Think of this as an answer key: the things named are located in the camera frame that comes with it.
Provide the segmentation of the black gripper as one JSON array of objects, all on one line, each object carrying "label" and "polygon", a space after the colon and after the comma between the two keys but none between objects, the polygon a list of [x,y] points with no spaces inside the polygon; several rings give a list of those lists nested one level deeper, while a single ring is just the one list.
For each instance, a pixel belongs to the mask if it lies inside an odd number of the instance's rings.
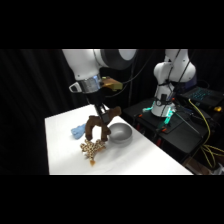
[{"label": "black gripper", "polygon": [[96,112],[100,118],[102,118],[104,123],[109,122],[109,114],[107,110],[105,109],[103,102],[105,100],[105,95],[101,90],[98,90],[96,92],[92,93],[86,93],[85,94],[87,101],[94,105]]}]

